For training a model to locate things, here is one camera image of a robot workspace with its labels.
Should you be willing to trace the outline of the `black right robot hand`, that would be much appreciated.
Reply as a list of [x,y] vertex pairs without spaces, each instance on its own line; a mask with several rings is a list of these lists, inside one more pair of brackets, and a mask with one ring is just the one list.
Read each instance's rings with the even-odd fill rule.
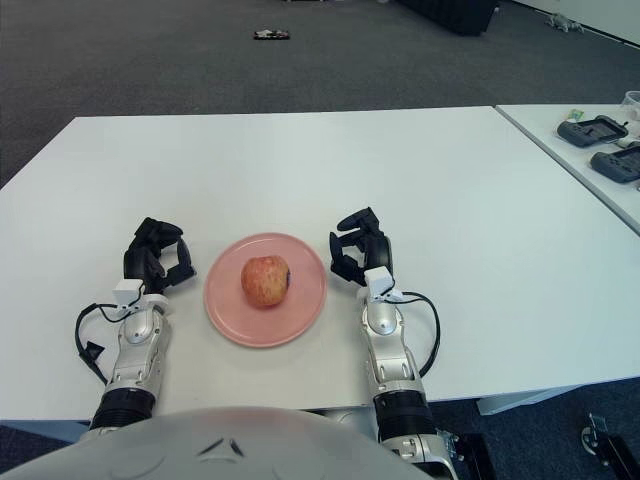
[[[386,267],[393,273],[392,248],[390,239],[379,227],[379,219],[370,208],[361,209],[337,224],[337,230],[344,232],[338,236],[329,233],[331,271],[348,282],[365,286],[365,272],[378,267]],[[363,255],[363,264],[345,254],[344,249],[355,247]]]

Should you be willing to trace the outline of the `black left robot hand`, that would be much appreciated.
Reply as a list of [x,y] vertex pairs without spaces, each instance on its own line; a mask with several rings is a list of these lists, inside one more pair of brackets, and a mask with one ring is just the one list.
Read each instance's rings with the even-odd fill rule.
[[[146,294],[163,294],[167,288],[193,278],[196,270],[182,235],[178,226],[146,217],[124,253],[124,278],[141,280]],[[165,270],[160,257],[171,246],[176,246],[178,263]]]

